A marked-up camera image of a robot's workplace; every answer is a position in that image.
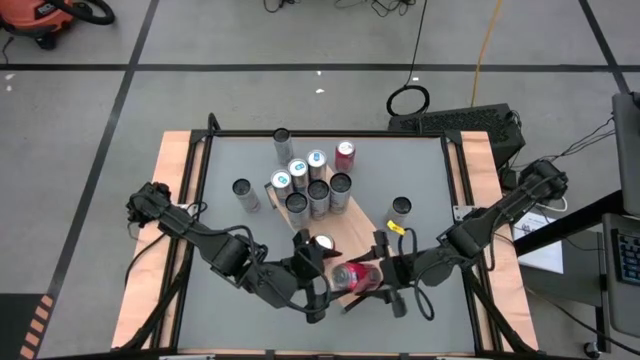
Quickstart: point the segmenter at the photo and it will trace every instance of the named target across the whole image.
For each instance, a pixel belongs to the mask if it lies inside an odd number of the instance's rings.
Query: yellow cable
[[[489,44],[489,39],[491,38],[491,32],[493,31],[493,27],[496,25],[496,20],[498,19],[498,13],[500,13],[501,6],[502,6],[502,0],[498,0],[496,2],[496,8],[493,9],[493,16],[491,16],[491,21],[489,22],[489,28],[487,29],[487,34],[484,36],[482,49],[480,50],[480,55],[478,56],[478,63],[476,64],[476,72],[473,75],[473,93],[471,94],[471,107],[473,107],[476,102],[476,91],[478,89],[478,75],[480,75],[480,64],[482,63],[484,52],[487,50],[487,45]]]

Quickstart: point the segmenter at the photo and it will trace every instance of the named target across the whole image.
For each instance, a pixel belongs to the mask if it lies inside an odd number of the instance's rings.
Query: table
[[[236,134],[237,136],[244,134],[241,131],[229,133]],[[334,132],[332,134],[334,136],[341,136],[341,132]],[[190,172],[191,176],[189,184],[186,187],[187,191],[186,194],[183,194],[186,195],[186,203],[192,202],[193,199],[196,198],[197,183],[198,180],[202,179],[200,164],[206,143],[197,141],[199,136],[201,137],[202,135],[202,132],[195,131],[165,133],[156,164],[153,180],[164,182],[172,189],[179,189],[184,179],[189,178],[183,176],[185,170]],[[191,150],[189,147],[190,141],[196,143],[195,146],[191,147]],[[498,200],[501,196],[501,191],[486,133],[463,132],[459,134],[458,146],[449,143],[447,147],[451,155],[451,173],[453,185],[456,189],[455,198],[458,204],[462,205],[466,202],[465,191],[463,191],[463,185],[465,183],[468,185],[466,198],[472,198],[476,206],[489,206]],[[187,159],[187,153],[189,151],[193,152],[194,166],[185,169],[185,160]],[[177,191],[174,191],[172,200],[177,202],[178,195]],[[510,237],[507,227],[501,228],[499,231],[502,235]],[[139,234],[140,242],[137,245],[136,253],[158,235],[159,231],[156,228],[152,226],[145,227]],[[174,264],[174,271],[181,262],[181,254],[183,253],[184,246],[184,243],[180,243],[180,248],[177,251],[178,258]],[[123,304],[113,338],[114,347],[126,342],[146,319],[147,314],[153,306],[155,306],[161,288],[163,270],[167,262],[168,252],[169,241],[165,240],[140,259],[132,271],[129,285],[124,294]],[[505,241],[497,240],[495,242],[495,253],[497,266],[493,272],[488,274],[494,301],[524,341],[530,346],[537,348],[535,332],[513,246]],[[505,350],[509,350],[508,345],[506,345],[506,343],[503,344],[503,339],[492,336],[491,327],[487,321],[484,310],[479,304],[477,304],[477,307],[477,327],[478,337],[482,343],[481,348],[484,350],[492,350],[498,347],[499,350],[499,347],[502,346]],[[171,329],[173,327],[175,311],[175,304],[173,304],[165,314],[165,329]],[[168,346],[171,343],[170,333],[170,331],[163,331],[158,341],[161,347]],[[243,351],[242,349],[180,349],[180,351],[184,353],[264,354],[264,351],[261,350]],[[276,354],[283,353],[291,352],[277,351],[276,349]]]

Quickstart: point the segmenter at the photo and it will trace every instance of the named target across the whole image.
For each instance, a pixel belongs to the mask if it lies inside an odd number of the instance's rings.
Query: black floor line
[[[126,70],[122,79],[122,83],[120,84],[120,89],[118,90],[118,94],[116,95],[113,108],[111,109],[111,114],[109,115],[109,120],[107,121],[104,133],[102,134],[102,139],[100,140],[100,144],[98,145],[98,150],[96,152],[93,165],[91,166],[91,170],[89,171],[87,182],[84,186],[84,190],[82,191],[80,202],[73,216],[69,233],[67,234],[67,238],[60,254],[60,258],[58,259],[58,263],[54,270],[51,283],[49,284],[48,294],[53,296],[53,298],[55,298],[56,300],[59,297],[60,290],[62,289],[62,285],[64,284],[64,280],[67,275],[67,271],[69,270],[71,258],[73,257],[76,245],[78,244],[80,231],[82,230],[82,226],[84,225],[84,221],[87,217],[89,205],[91,204],[91,199],[93,198],[93,194],[95,193],[98,179],[100,177],[100,172],[102,171],[102,166],[104,165],[105,159],[107,157],[107,151],[109,150],[109,146],[111,145],[113,134],[115,132],[116,126],[118,125],[118,120],[120,119],[120,114],[127,98],[129,88],[131,87],[131,80],[133,79],[133,75],[135,73],[135,64],[137,64],[138,60],[140,60],[140,54],[142,54],[142,48],[144,47],[147,35],[149,34],[149,28],[151,27],[153,16],[155,15],[156,9],[158,8],[158,1],[159,0],[151,0],[151,2],[149,3],[147,14],[145,15],[144,22],[142,23],[142,28],[140,29],[140,33],[138,34],[138,39],[133,49],[133,53],[131,54],[131,59],[129,60],[128,69]]]
[[[12,64],[3,70],[13,71],[126,71],[125,64]],[[135,64],[135,71],[158,72],[243,72],[243,71],[409,71],[410,64],[308,63],[308,64]],[[473,72],[475,64],[416,64],[416,71]],[[486,64],[482,72],[523,73],[592,73],[613,72],[609,65],[526,65]],[[630,65],[630,72],[640,72],[640,65]]]
[[[593,35],[596,37],[596,41],[600,46],[602,55],[604,55],[605,60],[607,60],[607,65],[611,68],[613,78],[618,84],[618,90],[623,93],[628,93],[629,86],[627,85],[627,81],[624,79],[624,75],[622,75],[622,71],[620,71],[616,58],[613,56],[613,52],[611,51],[607,40],[604,38],[604,33],[598,24],[598,20],[596,20],[596,16],[589,5],[589,2],[587,0],[579,0],[579,2],[580,7],[582,7],[582,11],[584,11],[584,15],[587,17],[591,31],[593,31]]]

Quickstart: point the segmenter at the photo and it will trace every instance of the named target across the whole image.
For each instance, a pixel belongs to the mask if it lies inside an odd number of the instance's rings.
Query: white paper
[[[549,222],[555,221],[555,219],[549,217],[548,219]],[[513,238],[518,241],[519,238],[545,225],[547,225],[547,219],[544,216],[529,212],[513,226]],[[562,243],[557,241],[534,252],[522,255],[518,258],[518,262],[521,265],[563,274]]]

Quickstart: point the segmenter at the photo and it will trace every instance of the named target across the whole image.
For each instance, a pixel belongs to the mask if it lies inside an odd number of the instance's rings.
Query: gray table surface
[[[436,246],[435,237],[452,224],[451,201],[439,139],[353,139],[356,162],[350,176],[352,196],[377,228],[397,196],[413,203],[405,226],[415,228],[420,249]],[[334,162],[337,139],[294,138],[297,157],[321,149]],[[293,230],[269,206],[263,185],[279,168],[272,140],[215,138],[201,221],[223,228],[245,224],[255,240],[269,247],[267,260],[291,256]],[[262,208],[245,213],[231,185],[244,177],[258,192]],[[394,251],[397,236],[390,235]],[[179,347],[199,349],[276,349],[323,352],[469,352],[474,349],[469,312],[460,272],[437,288],[427,288],[435,319],[427,322],[412,289],[402,290],[408,314],[395,319],[390,306],[368,299],[346,315],[336,302],[318,324],[290,309],[274,309],[255,295],[235,289],[210,271],[196,250],[184,304]],[[293,299],[304,304],[304,294]]]

